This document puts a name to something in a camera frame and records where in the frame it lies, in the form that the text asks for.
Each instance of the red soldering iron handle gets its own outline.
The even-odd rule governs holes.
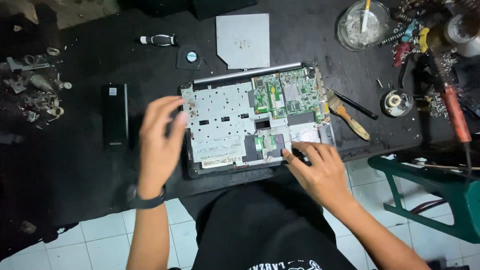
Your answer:
[[[460,108],[460,103],[456,98],[456,92],[452,86],[445,87],[445,93],[442,93],[442,98],[445,102],[445,107],[448,112],[448,117],[454,128],[455,134],[461,143],[467,143],[472,140],[470,132],[468,131],[467,122]]]

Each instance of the black t-shirt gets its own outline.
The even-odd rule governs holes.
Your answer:
[[[223,193],[197,219],[192,270],[354,270],[308,195],[271,183]]]

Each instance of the person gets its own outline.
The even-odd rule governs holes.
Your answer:
[[[140,129],[137,186],[142,199],[159,196],[177,166],[187,114],[181,112],[174,120],[170,116],[183,103],[180,97],[164,97],[146,109]],[[165,137],[169,122],[171,131]],[[378,269],[429,269],[353,198],[334,147],[309,142],[292,145],[312,163],[307,166],[287,149],[282,150],[288,169],[306,193],[264,181],[223,192],[197,217],[198,252],[193,270],[355,269],[337,249],[335,234],[320,205],[357,237]],[[138,209],[127,269],[164,270],[168,252],[165,204]]]

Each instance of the hand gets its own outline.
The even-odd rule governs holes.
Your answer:
[[[187,113],[173,120],[169,137],[165,129],[172,121],[170,114],[184,103],[180,97],[159,98],[148,104],[140,128],[140,176],[138,194],[143,199],[160,195],[162,186],[172,174],[180,158]]]
[[[345,167],[335,147],[310,142],[292,142],[312,163],[309,167],[287,149],[282,154],[287,167],[297,178],[300,185],[322,206],[330,212],[354,201],[347,189]]]

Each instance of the brass gear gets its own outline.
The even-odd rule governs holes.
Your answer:
[[[402,98],[399,95],[391,95],[387,99],[387,106],[392,108],[400,105]]]

